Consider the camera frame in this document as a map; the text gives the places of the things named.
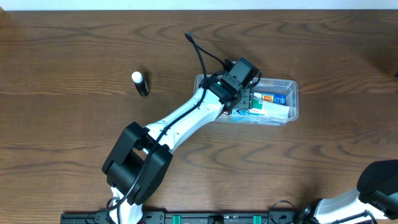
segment wooden table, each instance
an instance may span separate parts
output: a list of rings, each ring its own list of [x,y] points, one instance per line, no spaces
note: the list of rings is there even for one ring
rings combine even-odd
[[[0,25],[0,222],[57,223],[104,208],[101,166],[125,126],[193,94],[201,66],[183,32],[221,58],[295,80],[298,120],[210,123],[174,154],[147,206],[305,207],[398,157],[397,11],[6,12]],[[220,69],[204,56],[209,73]],[[142,98],[130,74],[149,76]]]

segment marker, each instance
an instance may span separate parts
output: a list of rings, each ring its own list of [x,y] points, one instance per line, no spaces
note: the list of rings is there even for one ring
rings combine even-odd
[[[141,96],[147,96],[149,94],[149,88],[147,82],[145,82],[144,77],[141,72],[133,72],[131,78],[136,86],[138,93]]]

